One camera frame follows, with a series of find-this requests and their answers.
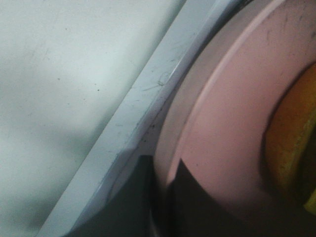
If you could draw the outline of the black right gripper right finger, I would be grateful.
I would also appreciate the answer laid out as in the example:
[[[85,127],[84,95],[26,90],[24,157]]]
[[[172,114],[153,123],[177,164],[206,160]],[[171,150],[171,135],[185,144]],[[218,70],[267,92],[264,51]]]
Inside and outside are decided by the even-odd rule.
[[[171,237],[282,237],[264,220],[257,205],[238,205],[243,216],[229,212],[195,180],[183,162],[170,190],[168,231]]]

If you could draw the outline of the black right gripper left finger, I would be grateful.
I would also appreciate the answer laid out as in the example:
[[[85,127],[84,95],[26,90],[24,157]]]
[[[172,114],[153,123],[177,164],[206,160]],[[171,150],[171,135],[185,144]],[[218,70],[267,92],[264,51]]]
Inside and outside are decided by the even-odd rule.
[[[67,237],[149,237],[153,157],[142,155],[126,183],[96,215]]]

